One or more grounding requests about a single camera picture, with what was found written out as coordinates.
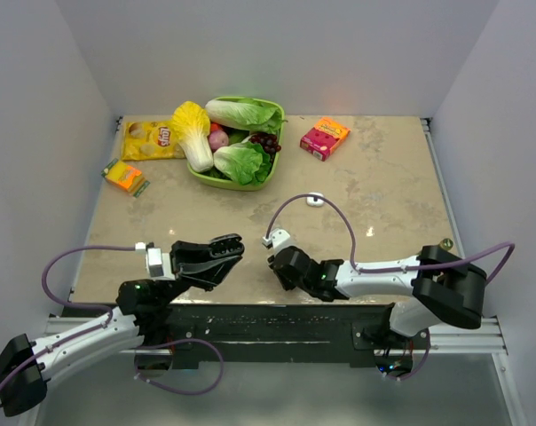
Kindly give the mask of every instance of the screw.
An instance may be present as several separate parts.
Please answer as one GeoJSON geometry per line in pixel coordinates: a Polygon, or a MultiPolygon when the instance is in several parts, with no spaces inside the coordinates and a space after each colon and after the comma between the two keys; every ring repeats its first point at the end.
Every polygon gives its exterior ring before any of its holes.
{"type": "Polygon", "coordinates": [[[444,250],[451,250],[453,248],[453,241],[451,238],[444,238],[442,241],[439,242],[439,247],[441,247],[444,250]]]}

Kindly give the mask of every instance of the potato chip bag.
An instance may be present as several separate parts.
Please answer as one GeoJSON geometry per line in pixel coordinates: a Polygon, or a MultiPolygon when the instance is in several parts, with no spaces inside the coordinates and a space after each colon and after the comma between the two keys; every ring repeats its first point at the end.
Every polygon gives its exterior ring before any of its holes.
{"type": "Polygon", "coordinates": [[[166,122],[127,122],[122,135],[122,160],[185,158],[166,122]]]}

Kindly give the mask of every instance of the marble-patterned surface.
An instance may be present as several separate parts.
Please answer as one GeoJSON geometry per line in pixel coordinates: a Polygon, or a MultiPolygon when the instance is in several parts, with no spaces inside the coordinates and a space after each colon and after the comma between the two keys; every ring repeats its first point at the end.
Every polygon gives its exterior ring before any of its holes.
{"type": "MultiPolygon", "coordinates": [[[[125,121],[160,117],[125,117],[125,121]]],[[[320,192],[350,219],[358,236],[357,261],[411,256],[425,244],[453,238],[420,120],[416,117],[336,116],[352,133],[326,161],[299,147],[315,116],[289,116],[281,138],[282,156],[272,182],[255,193],[205,186],[185,160],[137,162],[151,185],[138,198],[103,185],[91,226],[90,244],[130,245],[154,241],[169,250],[176,240],[208,241],[239,233],[244,258],[212,292],[191,289],[178,303],[319,304],[300,290],[285,292],[268,269],[260,238],[273,212],[298,193],[320,192]]],[[[114,156],[120,152],[116,140],[114,156]]],[[[317,260],[347,258],[349,235],[329,207],[295,201],[276,225],[288,230],[299,247],[317,260]]],[[[113,302],[125,280],[145,278],[145,261],[134,253],[87,252],[75,302],[113,302]]],[[[389,303],[392,296],[368,296],[349,304],[389,303]]]]}

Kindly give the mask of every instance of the orange box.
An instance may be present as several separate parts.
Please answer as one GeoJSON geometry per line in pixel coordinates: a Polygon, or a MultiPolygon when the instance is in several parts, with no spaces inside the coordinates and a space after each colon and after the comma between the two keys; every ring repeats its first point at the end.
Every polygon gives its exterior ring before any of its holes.
{"type": "Polygon", "coordinates": [[[135,197],[138,197],[150,185],[140,170],[117,158],[114,158],[101,174],[106,181],[135,197]]]}
{"type": "Polygon", "coordinates": [[[303,135],[300,147],[324,162],[343,143],[349,133],[351,129],[329,117],[323,117],[303,135]]]}

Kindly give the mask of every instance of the black metal base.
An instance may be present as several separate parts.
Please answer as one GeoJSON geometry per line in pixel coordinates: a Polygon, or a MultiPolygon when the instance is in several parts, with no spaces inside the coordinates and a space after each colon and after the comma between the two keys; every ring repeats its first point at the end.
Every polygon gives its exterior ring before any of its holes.
{"type": "MultiPolygon", "coordinates": [[[[207,340],[228,362],[376,367],[374,350],[382,346],[366,335],[381,326],[389,306],[172,304],[167,309],[170,338],[207,340]]],[[[93,311],[66,308],[63,316],[92,317],[93,311]]],[[[415,349],[425,347],[424,339],[414,339],[415,349]]],[[[217,356],[205,346],[182,344],[172,359],[173,368],[197,368],[201,361],[217,361],[217,356]]]]}

